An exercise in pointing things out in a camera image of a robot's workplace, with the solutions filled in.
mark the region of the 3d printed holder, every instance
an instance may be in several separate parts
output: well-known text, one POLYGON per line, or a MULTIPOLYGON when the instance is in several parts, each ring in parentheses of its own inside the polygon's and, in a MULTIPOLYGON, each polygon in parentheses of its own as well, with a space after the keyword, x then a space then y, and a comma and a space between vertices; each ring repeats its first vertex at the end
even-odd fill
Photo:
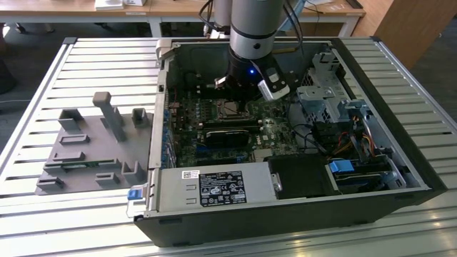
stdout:
POLYGON ((52 148, 36 194, 61 194, 130 188, 146 179, 153 115, 133 109, 121 115, 109 92, 93 95, 102 116, 82 117, 65 109, 62 129, 52 148))

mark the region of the wooden cabinet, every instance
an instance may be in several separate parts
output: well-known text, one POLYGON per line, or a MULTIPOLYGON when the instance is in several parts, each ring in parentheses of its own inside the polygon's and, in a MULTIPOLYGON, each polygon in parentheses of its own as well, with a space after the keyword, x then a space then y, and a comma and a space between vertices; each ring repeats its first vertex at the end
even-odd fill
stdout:
POLYGON ((353 36, 377 36, 411 68, 457 14, 457 0, 358 0, 366 15, 353 36))

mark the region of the motherboard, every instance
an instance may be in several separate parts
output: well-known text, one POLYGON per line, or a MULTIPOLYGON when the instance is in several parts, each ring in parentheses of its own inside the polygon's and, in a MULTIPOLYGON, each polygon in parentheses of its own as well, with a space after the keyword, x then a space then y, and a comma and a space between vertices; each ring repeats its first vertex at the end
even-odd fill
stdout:
POLYGON ((299 149, 286 120, 286 100, 246 103, 187 92, 170 103, 175 167, 262 162, 299 149))

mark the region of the barcode sticker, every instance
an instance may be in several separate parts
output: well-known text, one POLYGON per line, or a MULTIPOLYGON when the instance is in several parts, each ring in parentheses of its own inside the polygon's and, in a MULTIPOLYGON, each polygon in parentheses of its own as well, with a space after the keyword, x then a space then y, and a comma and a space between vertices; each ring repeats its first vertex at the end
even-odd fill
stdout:
POLYGON ((199 174, 198 170, 183 170, 182 171, 182 179, 198 178, 198 174, 199 174))

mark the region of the slatted metal table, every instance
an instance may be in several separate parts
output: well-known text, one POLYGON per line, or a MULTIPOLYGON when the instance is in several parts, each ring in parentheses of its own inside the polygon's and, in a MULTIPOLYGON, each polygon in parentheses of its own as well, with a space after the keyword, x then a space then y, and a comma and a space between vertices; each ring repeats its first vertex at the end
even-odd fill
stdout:
MULTIPOLYGON (((126 190, 34 196, 62 108, 154 109, 156 39, 64 43, 0 156, 0 256, 449 256, 457 251, 457 126, 382 43, 343 39, 449 191, 373 224, 158 248, 125 215, 126 190)), ((357 97, 362 97, 346 78, 357 97)))

